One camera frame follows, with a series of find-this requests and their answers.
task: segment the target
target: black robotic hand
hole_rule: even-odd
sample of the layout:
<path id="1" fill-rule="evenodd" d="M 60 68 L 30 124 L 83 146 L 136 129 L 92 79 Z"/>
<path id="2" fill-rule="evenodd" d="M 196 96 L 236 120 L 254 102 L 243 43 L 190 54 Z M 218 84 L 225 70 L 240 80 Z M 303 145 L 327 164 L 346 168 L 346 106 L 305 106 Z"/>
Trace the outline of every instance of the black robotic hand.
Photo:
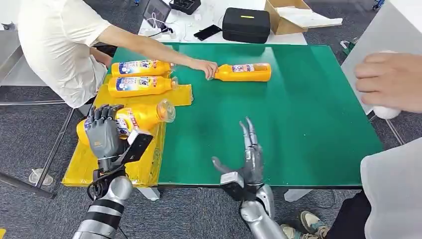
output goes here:
<path id="1" fill-rule="evenodd" d="M 98 109 L 92 107 L 88 115 L 87 136 L 92 152 L 98 159 L 117 156 L 124 152 L 126 142 L 119 138 L 116 112 L 123 105 L 103 105 Z"/>

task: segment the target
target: green table mat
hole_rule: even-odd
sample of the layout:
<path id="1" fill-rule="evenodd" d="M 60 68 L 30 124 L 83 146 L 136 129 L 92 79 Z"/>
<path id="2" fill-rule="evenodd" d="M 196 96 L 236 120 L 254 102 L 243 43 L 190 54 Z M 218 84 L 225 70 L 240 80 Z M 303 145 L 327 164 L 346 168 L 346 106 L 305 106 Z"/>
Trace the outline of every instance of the green table mat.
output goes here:
<path id="1" fill-rule="evenodd" d="M 194 58 L 221 64 L 267 62 L 268 83 L 207 81 L 178 66 L 194 102 L 167 124 L 159 184 L 218 185 L 211 157 L 243 165 L 239 120 L 249 116 L 263 148 L 265 182 L 273 186 L 361 185 L 360 161 L 382 151 L 328 46 L 169 43 Z M 145 59 L 119 48 L 113 62 Z"/>

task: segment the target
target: shoe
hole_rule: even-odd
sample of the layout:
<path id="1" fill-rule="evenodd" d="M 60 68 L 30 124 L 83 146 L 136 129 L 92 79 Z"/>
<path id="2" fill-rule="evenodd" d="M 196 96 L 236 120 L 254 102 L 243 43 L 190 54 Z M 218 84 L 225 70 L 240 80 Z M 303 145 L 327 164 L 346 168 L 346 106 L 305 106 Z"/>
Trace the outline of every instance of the shoe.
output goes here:
<path id="1" fill-rule="evenodd" d="M 294 229 L 293 227 L 287 224 L 281 224 L 280 227 L 288 239 L 319 239 L 318 236 L 311 234 L 303 234 L 302 232 Z"/>
<path id="2" fill-rule="evenodd" d="M 302 225 L 308 233 L 318 236 L 321 239 L 324 239 L 330 230 L 329 226 L 308 211 L 301 212 L 300 219 Z"/>

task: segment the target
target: floor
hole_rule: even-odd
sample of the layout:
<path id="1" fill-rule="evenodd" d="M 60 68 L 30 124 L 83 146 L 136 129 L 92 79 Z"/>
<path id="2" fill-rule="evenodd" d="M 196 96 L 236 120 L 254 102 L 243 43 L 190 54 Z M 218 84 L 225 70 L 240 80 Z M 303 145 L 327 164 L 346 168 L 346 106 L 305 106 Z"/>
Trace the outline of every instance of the floor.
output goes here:
<path id="1" fill-rule="evenodd" d="M 137 32 L 141 23 L 139 8 L 129 0 L 87 0 L 111 23 Z M 313 29 L 305 34 L 309 44 L 330 45 L 341 63 L 345 56 L 338 44 L 359 36 L 375 13 L 370 0 L 307 0 L 316 12 L 328 17 L 343 17 L 343 26 Z M 44 87 L 0 87 L 0 101 L 53 100 Z M 70 109 L 67 106 L 0 108 L 0 171 L 27 180 L 31 168 L 43 166 L 49 149 Z M 46 190 L 57 193 L 54 200 L 43 199 L 0 183 L 0 228 L 5 239 L 70 238 L 90 204 L 84 188 L 64 187 L 60 180 L 76 146 L 74 116 L 55 157 L 49 174 L 55 179 Z M 405 141 L 422 135 L 422 117 L 402 113 L 392 120 Z M 398 142 L 383 120 L 373 121 L 386 149 Z M 283 199 L 285 189 L 274 188 L 276 221 L 298 225 L 297 214 L 310 210 L 328 224 L 334 221 L 344 199 L 356 190 L 314 190 L 294 203 Z M 221 189 L 175 188 L 161 190 L 161 199 L 146 200 L 138 191 L 129 199 L 121 227 L 130 239 L 250 239 L 250 232 L 238 214 L 238 203 Z"/>

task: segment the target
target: silver robotic arm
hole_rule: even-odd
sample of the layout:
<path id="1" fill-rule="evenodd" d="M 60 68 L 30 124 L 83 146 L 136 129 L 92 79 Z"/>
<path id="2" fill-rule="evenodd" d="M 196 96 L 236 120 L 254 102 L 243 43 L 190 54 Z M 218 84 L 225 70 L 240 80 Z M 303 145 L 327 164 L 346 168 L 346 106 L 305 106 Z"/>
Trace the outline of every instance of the silver robotic arm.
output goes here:
<path id="1" fill-rule="evenodd" d="M 254 126 L 246 117 L 248 128 L 240 122 L 245 141 L 245 164 L 232 170 L 212 158 L 214 167 L 222 173 L 220 185 L 236 201 L 241 201 L 240 214 L 256 239 L 287 239 L 274 221 L 274 196 L 271 187 L 264 184 L 261 146 Z"/>
<path id="2" fill-rule="evenodd" d="M 93 182 L 87 187 L 93 203 L 72 239 L 114 238 L 125 202 L 132 192 L 132 182 L 124 165 L 138 161 L 153 138 L 150 133 L 136 128 L 127 141 L 119 139 L 114 117 L 121 107 L 93 108 L 87 119 L 90 121 L 87 135 L 91 150 L 98 157 L 99 168 L 94 170 Z"/>

